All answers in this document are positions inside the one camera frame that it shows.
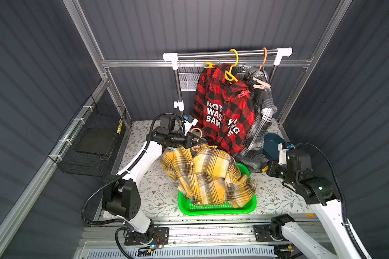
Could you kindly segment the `orange plastic hanger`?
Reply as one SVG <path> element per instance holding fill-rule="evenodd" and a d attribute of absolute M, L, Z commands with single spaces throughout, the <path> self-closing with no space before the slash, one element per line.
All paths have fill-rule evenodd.
<path fill-rule="evenodd" d="M 193 136 L 192 144 L 190 147 L 192 154 L 197 154 L 201 149 L 201 142 L 203 141 L 203 131 L 199 127 L 194 127 L 190 130 L 191 135 Z"/>

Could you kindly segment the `yellow plaid long-sleeve shirt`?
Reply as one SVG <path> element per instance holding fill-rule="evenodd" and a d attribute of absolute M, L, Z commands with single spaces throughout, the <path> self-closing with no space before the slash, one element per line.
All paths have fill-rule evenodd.
<path fill-rule="evenodd" d="M 196 206 L 229 204 L 244 207 L 255 195 L 257 185 L 241 173 L 234 158 L 215 146 L 202 145 L 197 154 L 178 147 L 160 160 L 178 190 Z"/>

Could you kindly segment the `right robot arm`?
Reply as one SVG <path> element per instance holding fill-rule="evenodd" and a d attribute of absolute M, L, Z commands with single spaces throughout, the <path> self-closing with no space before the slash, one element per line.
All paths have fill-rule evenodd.
<path fill-rule="evenodd" d="M 284 187 L 303 197 L 324 227 L 335 252 L 330 252 L 302 230 L 293 217 L 282 214 L 271 219 L 268 233 L 275 241 L 288 240 L 309 259 L 369 259 L 371 256 L 354 230 L 344 193 L 331 162 L 333 181 L 314 174 L 311 156 L 298 145 L 278 145 L 279 158 L 268 164 L 267 175 L 282 179 Z"/>

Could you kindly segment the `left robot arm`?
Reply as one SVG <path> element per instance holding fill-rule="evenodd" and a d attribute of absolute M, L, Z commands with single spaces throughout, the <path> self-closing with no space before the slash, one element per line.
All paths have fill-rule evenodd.
<path fill-rule="evenodd" d="M 115 175 L 109 175 L 104 184 L 86 199 L 81 209 L 83 222 L 91 226 L 122 223 L 134 232 L 148 233 L 153 223 L 140 210 L 141 198 L 138 185 L 165 148 L 190 148 L 192 146 L 195 136 L 190 133 L 190 130 L 197 123 L 198 120 L 192 116 L 170 112 L 155 117 L 150 125 L 146 141 L 137 155 Z M 103 193 L 103 210 L 114 215 L 113 219 L 97 221 L 87 217 L 86 209 L 99 192 Z"/>

